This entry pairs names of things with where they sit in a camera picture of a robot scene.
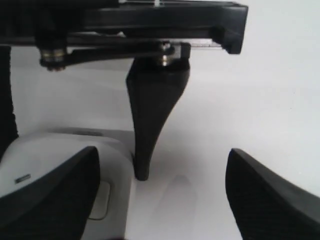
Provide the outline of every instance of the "white backdrop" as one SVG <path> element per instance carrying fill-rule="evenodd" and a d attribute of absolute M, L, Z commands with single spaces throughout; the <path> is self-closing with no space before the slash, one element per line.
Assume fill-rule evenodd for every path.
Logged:
<path fill-rule="evenodd" d="M 194 50 L 191 77 L 137 186 L 130 239 L 240 240 L 225 194 L 231 148 L 320 196 L 320 1 L 249 5 L 242 54 Z M 132 131 L 130 60 L 49 73 L 34 48 L 12 53 L 18 130 Z"/>

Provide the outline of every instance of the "small black label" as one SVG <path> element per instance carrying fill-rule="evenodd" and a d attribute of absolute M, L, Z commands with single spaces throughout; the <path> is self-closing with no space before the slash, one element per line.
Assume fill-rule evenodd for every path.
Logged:
<path fill-rule="evenodd" d="M 16 180 L 14 180 L 14 182 L 15 182 L 15 184 L 19 184 L 19 183 L 21 183 L 21 182 L 23 182 L 23 181 L 25 181 L 25 180 L 30 179 L 30 178 L 31 178 L 31 175 L 30 175 L 30 174 L 27 174 L 27 175 L 25 175 L 25 176 L 22 176 L 22 177 L 17 178 Z"/>

